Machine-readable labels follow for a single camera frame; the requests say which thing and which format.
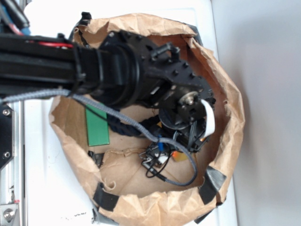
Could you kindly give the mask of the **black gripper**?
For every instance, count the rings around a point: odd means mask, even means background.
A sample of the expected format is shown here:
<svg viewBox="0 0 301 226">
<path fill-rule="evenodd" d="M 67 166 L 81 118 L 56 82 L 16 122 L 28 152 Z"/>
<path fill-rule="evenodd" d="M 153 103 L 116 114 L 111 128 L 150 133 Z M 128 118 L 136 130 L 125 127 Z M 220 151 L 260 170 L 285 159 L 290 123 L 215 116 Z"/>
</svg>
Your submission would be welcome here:
<svg viewBox="0 0 301 226">
<path fill-rule="evenodd" d="M 203 137 L 206 130 L 206 117 L 192 123 L 184 129 L 173 130 L 161 124 L 159 117 L 154 116 L 143 120 L 141 124 L 156 137 L 170 138 L 195 153 L 201 149 L 208 138 Z M 152 142 L 145 152 L 140 154 L 142 165 L 147 173 L 161 173 L 170 157 L 182 154 L 180 148 L 162 142 Z"/>
</svg>

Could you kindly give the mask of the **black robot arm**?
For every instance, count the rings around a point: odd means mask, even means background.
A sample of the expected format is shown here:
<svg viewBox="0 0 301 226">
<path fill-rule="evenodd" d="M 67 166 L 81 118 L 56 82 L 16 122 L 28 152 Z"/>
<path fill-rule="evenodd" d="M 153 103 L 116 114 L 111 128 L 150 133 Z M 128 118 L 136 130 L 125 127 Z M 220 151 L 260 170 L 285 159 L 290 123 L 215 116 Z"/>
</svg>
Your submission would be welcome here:
<svg viewBox="0 0 301 226">
<path fill-rule="evenodd" d="M 188 151 L 199 151 L 208 136 L 215 99 L 208 82 L 181 59 L 172 43 L 156 45 L 126 31 L 111 32 L 98 48 L 64 36 L 1 34 L 0 102 L 30 92 L 42 97 L 63 89 L 67 96 L 89 94 L 113 109 L 142 105 L 159 110 L 160 134 Z"/>
</svg>

